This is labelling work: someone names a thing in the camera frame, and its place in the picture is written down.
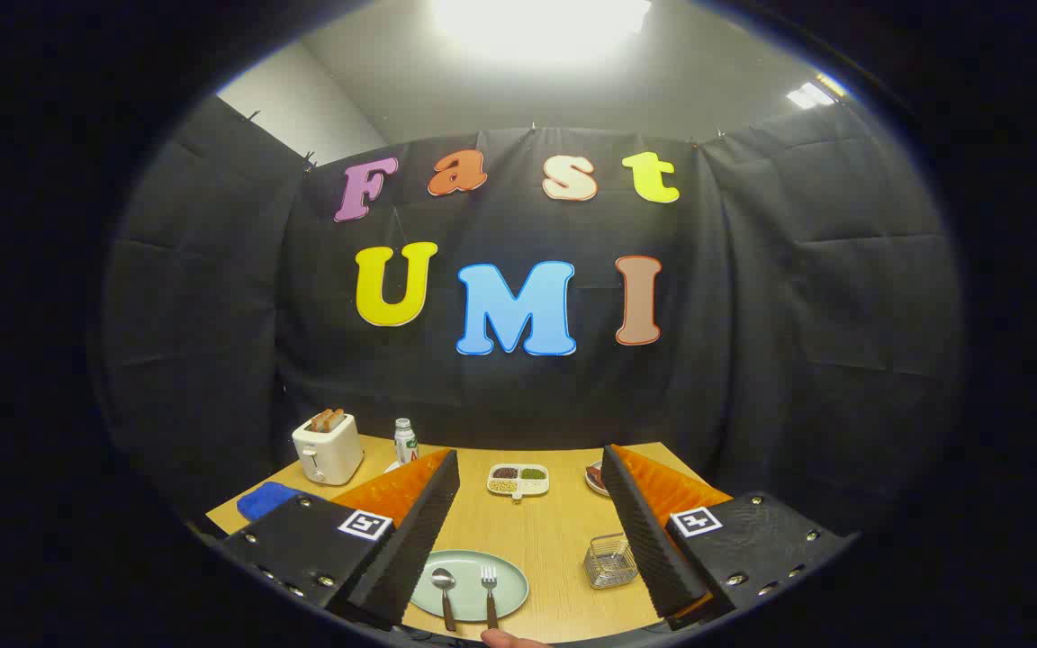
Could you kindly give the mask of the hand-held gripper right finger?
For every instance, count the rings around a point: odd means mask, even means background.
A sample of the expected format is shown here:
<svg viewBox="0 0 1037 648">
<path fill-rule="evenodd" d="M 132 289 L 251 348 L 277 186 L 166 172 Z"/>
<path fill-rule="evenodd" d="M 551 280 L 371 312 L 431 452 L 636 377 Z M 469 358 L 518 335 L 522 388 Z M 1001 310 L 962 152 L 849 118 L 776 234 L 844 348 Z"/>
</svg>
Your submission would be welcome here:
<svg viewBox="0 0 1037 648">
<path fill-rule="evenodd" d="M 708 622 L 762 605 L 859 540 L 769 492 L 729 496 L 621 445 L 605 446 L 601 470 L 666 622 Z"/>
</svg>

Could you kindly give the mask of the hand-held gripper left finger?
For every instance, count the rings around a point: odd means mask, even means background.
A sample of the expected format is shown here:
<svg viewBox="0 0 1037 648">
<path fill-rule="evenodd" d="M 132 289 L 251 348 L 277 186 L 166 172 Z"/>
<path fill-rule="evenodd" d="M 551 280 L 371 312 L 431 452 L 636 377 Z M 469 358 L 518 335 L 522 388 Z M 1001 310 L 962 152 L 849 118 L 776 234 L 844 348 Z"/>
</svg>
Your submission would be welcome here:
<svg viewBox="0 0 1037 648">
<path fill-rule="evenodd" d="M 221 542 L 221 554 L 288 598 L 390 630 L 460 488 L 453 448 L 325 499 L 297 491 Z"/>
</svg>

